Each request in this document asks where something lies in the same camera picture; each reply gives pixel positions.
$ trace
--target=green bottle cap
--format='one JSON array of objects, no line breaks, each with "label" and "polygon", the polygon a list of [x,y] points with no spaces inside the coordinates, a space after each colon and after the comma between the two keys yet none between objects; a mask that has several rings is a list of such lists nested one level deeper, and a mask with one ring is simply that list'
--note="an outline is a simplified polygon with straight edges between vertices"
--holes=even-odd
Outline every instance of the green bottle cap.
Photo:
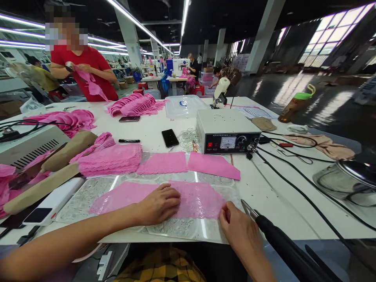
[{"label": "green bottle cap", "polygon": [[295,96],[294,96],[294,98],[298,99],[298,100],[307,100],[307,99],[311,98],[312,95],[313,94],[302,92],[302,93],[296,93]]}]

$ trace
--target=mobile phone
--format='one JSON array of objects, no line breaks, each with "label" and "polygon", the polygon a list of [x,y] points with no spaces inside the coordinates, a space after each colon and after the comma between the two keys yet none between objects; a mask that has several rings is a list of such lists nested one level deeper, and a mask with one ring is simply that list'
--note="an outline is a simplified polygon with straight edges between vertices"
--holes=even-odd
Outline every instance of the mobile phone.
[{"label": "mobile phone", "polygon": [[122,117],[119,119],[119,122],[130,122],[130,121],[139,121],[140,116],[133,116],[133,117]]},{"label": "mobile phone", "polygon": [[177,140],[172,129],[162,131],[162,136],[167,148],[179,145],[179,141]]},{"label": "mobile phone", "polygon": [[36,208],[23,222],[40,223],[52,211],[52,208]]}]

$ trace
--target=brown water bottle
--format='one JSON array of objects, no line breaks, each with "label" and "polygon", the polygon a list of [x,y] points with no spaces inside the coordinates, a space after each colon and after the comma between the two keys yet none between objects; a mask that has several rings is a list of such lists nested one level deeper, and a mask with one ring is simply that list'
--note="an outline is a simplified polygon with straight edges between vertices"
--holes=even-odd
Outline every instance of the brown water bottle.
[{"label": "brown water bottle", "polygon": [[306,104],[306,101],[312,97],[316,89],[313,85],[309,84],[308,89],[312,91],[309,93],[296,93],[294,98],[291,99],[290,103],[285,107],[278,120],[283,123],[288,123],[291,121],[292,117]]}]

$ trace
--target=steel lid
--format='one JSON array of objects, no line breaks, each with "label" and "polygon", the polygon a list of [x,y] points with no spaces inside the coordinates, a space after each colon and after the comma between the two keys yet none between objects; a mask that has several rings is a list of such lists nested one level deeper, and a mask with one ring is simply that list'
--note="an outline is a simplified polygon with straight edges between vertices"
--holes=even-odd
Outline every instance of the steel lid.
[{"label": "steel lid", "polygon": [[347,175],[365,185],[376,188],[376,166],[349,159],[340,159],[336,164]]}]

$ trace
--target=stainless steel pot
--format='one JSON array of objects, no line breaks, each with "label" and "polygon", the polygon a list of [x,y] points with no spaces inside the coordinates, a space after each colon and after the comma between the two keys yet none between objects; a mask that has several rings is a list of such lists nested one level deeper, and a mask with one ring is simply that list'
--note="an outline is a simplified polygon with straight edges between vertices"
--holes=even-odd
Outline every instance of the stainless steel pot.
[{"label": "stainless steel pot", "polygon": [[313,176],[323,191],[360,206],[376,206],[376,167],[340,159]]}]

